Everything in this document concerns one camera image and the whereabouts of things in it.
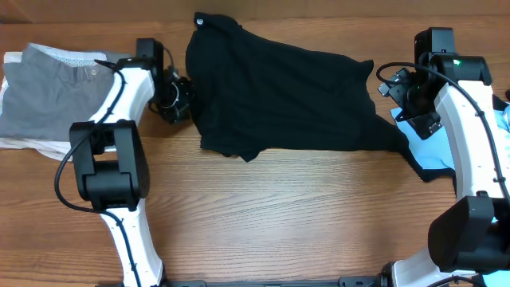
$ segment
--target clothing pile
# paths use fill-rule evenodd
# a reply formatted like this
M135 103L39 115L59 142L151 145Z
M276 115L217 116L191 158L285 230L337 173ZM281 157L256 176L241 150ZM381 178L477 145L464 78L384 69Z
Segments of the clothing pile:
M35 148L62 160L70 149L71 124L96 118L114 83L112 71L94 60L117 62L125 57L130 55L37 44L23 52L7 52L0 91L0 147Z

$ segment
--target gray shorts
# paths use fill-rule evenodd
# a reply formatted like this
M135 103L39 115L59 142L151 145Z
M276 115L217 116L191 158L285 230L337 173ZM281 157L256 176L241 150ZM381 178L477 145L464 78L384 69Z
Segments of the gray shorts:
M129 57L105 54L113 62ZM71 67L31 45L21 63L6 63L3 69L9 88L0 137L6 138L69 141L71 124L88 121L113 85L113 73L104 66Z

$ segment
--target light blue cloth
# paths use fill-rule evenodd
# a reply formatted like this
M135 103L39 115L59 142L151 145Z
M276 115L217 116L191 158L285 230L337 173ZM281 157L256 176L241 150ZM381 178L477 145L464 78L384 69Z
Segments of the light blue cloth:
M401 108L391 110L391 116L395 118ZM449 149L448 136L446 130L440 128L437 132L426 140L422 140L407 121L396 122L398 129L403 132L409 140L409 149L413 153L414 159L423 169L444 169L452 168L452 151Z
M401 108L391 110L391 116L395 118L400 112ZM510 106L503 112L494 111L496 115L497 126L508 132L505 135L506 142L510 143ZM452 168L453 165L452 151L449 148L448 137L445 128L440 128L437 132L426 140L422 140L414 131L414 129L407 123L407 121L396 122L398 129L402 131L409 140L409 149L413 153L414 158L423 169L442 169ZM507 156L510 159L510 145L506 145ZM510 271L498 271L489 275L483 275L484 282L487 287L501 287L510 285Z

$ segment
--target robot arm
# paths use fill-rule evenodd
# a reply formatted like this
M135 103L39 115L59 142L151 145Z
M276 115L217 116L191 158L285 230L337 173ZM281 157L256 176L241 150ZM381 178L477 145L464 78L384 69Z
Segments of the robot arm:
M428 50L424 41L429 42ZM420 33L415 52L425 52L416 53L416 64L457 82L481 112L457 88L430 73L401 70L392 77L400 85L379 88L402 107L400 120L410 122L423 139L444 126L457 175L457 203L431 224L428 248L394 263L386 272L394 287L429 286L452 276L510 269L510 202L505 180L510 164L494 116L492 79L482 57L458 56L452 43L451 29L430 28ZM482 124L481 113L490 132ZM490 134L502 177L496 173Z
M76 149L78 191L112 233L124 271L123 287L163 287L167 282L147 224L149 170L136 125L147 102L170 124L186 120L194 94L191 83L172 66L163 70L163 49L154 39L138 39L137 57L116 64L96 61L119 73L92 121L75 123L69 132ZM106 151L116 151L118 160L94 160Z

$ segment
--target wood grain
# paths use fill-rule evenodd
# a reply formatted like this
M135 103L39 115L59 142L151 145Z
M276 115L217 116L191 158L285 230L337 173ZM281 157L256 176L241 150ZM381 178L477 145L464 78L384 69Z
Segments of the wood grain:
M510 88L506 17L329 18L245 21L247 30L356 60L412 61L414 35L451 26L457 50L489 63L495 93ZM184 71L190 22L0 26L0 52L27 42L134 52L137 37L168 46ZM367 89L379 115L391 100ZM147 216L169 277L206 281L334 279L374 274L426 246L430 223L454 203L451 179L425 184L384 151L262 152L251 163L199 148L192 124L145 112L139 127L151 169ZM53 192L57 162L33 150L0 151L0 286L89 286L121 280L100 218L66 209ZM72 167L62 189L77 194Z
M3 0L32 23L185 21L194 12L239 19L508 15L505 0ZM15 19L19 13L10 18Z

